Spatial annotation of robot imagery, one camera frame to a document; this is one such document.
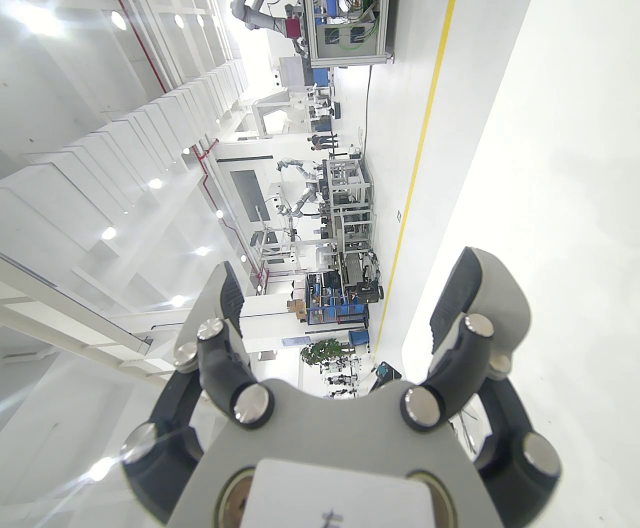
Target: green cable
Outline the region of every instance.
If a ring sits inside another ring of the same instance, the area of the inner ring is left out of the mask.
[[[371,30],[369,31],[368,34],[365,35],[364,40],[362,42],[360,42],[357,46],[353,46],[353,47],[346,47],[343,46],[342,44],[340,44],[339,42],[336,42],[336,44],[338,45],[338,47],[340,49],[344,49],[347,51],[353,50],[353,49],[358,49],[360,46],[362,46],[366,41],[368,41],[370,39],[370,37],[377,32],[378,30],[378,21],[380,20],[380,18],[376,19],[376,23],[373,24],[373,27],[371,28]]]

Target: potted plant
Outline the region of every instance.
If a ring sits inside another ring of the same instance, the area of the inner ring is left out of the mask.
[[[348,354],[349,349],[343,349],[342,345],[335,339],[323,339],[311,346],[305,346],[300,353],[300,357],[307,365],[319,365],[322,361],[340,357]]]

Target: factory floor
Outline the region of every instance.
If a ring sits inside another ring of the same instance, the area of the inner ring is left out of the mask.
[[[422,379],[451,266],[465,245],[496,254],[532,312],[511,379],[564,465],[536,526],[635,526],[640,4],[451,4],[401,3],[368,117],[369,68],[335,71],[334,131],[366,136],[375,185],[372,351]]]

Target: black gripper pad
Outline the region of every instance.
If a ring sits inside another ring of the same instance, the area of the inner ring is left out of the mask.
[[[231,321],[240,337],[242,337],[240,311],[244,304],[244,295],[242,295],[236,274],[228,261],[225,261],[225,269],[227,270],[227,278],[220,291],[220,306],[222,307],[224,318]]]
[[[482,267],[471,248],[465,248],[451,270],[429,321],[433,334],[433,354],[449,333],[460,312],[466,312],[482,282]]]

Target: person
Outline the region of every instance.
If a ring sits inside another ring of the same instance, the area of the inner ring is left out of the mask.
[[[332,134],[331,136],[318,136],[314,134],[310,138],[307,138],[307,141],[311,141],[314,145],[320,141],[320,143],[333,143],[334,140],[338,139],[338,134]]]
[[[318,138],[317,141],[314,141],[314,146],[311,147],[311,150],[322,150],[324,148],[337,148],[338,142],[334,141],[333,138]]]
[[[337,148],[338,144],[337,143],[325,143],[324,145],[321,145],[320,143],[316,143],[313,147],[311,147],[311,150],[323,150],[323,149],[329,149],[329,148]]]

